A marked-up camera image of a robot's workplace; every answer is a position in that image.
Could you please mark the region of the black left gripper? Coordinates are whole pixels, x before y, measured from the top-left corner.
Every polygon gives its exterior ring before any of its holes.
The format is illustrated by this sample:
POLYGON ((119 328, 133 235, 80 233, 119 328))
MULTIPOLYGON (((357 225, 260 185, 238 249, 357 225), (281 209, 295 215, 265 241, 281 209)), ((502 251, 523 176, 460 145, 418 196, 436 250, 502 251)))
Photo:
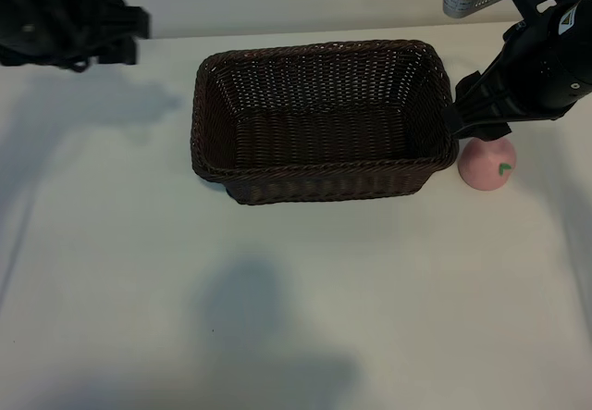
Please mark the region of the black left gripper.
POLYGON ((1 0, 1 65, 85 70, 92 59, 136 65, 136 41, 117 39, 103 25, 111 5, 118 26, 151 37, 150 14, 124 0, 1 0))

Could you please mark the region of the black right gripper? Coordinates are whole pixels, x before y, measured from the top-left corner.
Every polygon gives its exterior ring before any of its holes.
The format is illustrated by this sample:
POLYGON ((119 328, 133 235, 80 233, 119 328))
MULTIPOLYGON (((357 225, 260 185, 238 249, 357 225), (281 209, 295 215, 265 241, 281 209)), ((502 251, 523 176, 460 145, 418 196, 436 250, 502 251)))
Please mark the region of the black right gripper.
POLYGON ((506 121, 560 118, 590 93, 591 0, 570 0, 507 31, 494 62, 443 118, 454 139, 493 142, 512 132, 506 121))

